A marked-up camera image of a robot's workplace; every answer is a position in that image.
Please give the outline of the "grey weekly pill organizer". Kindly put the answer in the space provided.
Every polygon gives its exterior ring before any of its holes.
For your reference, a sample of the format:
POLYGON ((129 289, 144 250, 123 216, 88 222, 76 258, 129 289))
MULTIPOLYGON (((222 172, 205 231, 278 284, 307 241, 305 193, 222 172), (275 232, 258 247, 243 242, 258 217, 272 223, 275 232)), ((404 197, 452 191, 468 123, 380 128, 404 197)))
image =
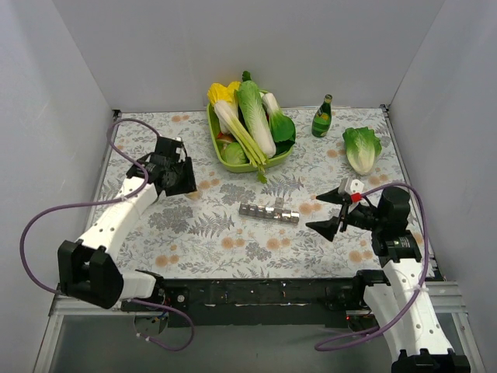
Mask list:
POLYGON ((292 225, 297 225, 300 221, 300 214, 297 211, 292 211, 284 207, 284 199, 282 197, 277 197, 272 206, 240 203, 238 213, 246 217, 278 221, 292 225))

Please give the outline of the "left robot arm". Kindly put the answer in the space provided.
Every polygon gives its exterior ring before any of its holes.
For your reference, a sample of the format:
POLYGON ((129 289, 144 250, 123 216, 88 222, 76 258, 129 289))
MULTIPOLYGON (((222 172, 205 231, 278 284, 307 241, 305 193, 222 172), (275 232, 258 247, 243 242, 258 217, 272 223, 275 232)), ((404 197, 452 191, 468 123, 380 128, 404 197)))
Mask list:
POLYGON ((158 138, 155 150, 127 171, 117 202, 76 241, 65 240, 59 247, 61 293, 103 309, 132 298, 138 298, 147 310, 160 309, 165 301, 162 277, 144 270, 120 270, 120 248, 160 194, 170 197, 195 190, 193 162, 182 139, 158 138))

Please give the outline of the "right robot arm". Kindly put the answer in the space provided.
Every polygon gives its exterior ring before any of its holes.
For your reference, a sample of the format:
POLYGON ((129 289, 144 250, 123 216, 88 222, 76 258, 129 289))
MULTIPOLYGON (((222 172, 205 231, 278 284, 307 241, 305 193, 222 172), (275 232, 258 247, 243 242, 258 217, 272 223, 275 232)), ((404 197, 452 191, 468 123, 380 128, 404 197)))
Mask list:
POLYGON ((418 192, 406 183, 379 186, 377 191, 380 200, 372 205, 362 182, 344 179, 339 187, 316 197, 340 205, 341 210, 336 217, 306 226, 328 241, 350 225, 369 231, 381 269, 357 273, 351 290, 353 303, 370 309, 377 326, 352 333, 351 342, 337 346, 331 337, 315 349, 344 350, 382 336, 393 372, 469 372, 470 362, 447 339, 425 284, 429 250, 420 248, 407 228, 411 199, 418 198, 418 192))

